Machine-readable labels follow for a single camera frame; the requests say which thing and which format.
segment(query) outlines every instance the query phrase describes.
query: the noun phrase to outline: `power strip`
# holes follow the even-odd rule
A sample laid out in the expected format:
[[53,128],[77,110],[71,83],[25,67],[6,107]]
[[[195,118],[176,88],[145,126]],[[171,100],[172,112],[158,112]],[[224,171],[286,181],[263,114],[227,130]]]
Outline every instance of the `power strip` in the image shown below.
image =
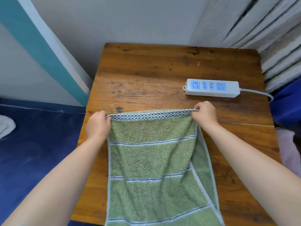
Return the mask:
[[240,94],[238,82],[187,79],[183,87],[187,95],[235,98]]

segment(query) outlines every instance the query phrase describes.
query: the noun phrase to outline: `teal stripe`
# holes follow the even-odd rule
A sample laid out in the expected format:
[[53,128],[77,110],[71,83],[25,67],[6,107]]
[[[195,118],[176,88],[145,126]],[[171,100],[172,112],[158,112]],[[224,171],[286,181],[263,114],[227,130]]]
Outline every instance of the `teal stripe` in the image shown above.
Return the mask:
[[82,106],[89,96],[69,74],[18,0],[0,0],[0,21],[32,58]]

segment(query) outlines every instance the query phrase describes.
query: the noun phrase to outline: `white wall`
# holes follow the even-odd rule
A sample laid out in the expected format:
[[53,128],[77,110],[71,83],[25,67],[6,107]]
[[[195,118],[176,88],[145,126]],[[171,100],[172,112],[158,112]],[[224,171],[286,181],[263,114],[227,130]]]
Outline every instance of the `white wall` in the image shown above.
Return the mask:
[[1,23],[0,98],[81,106]]
[[94,77],[106,42],[187,45],[208,0],[31,0]]

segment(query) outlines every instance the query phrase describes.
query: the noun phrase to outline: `hand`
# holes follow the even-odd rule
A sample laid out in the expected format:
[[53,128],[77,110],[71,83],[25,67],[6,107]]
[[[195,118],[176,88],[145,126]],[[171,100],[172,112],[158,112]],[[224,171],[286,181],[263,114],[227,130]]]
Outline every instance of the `hand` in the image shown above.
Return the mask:
[[203,129],[218,124],[215,107],[210,102],[197,103],[194,108],[199,111],[192,112],[191,116]]
[[100,111],[94,113],[86,125],[88,138],[96,137],[105,140],[111,131],[111,117],[106,119],[106,112]]

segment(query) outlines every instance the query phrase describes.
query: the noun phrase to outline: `forearm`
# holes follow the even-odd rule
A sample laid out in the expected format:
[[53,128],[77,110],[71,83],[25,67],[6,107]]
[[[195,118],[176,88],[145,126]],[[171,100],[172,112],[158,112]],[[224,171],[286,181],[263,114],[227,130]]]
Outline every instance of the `forearm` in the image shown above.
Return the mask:
[[93,161],[105,141],[86,140],[51,170],[4,222],[7,225],[67,225]]
[[296,225],[301,220],[301,179],[220,125],[204,129],[278,225]]

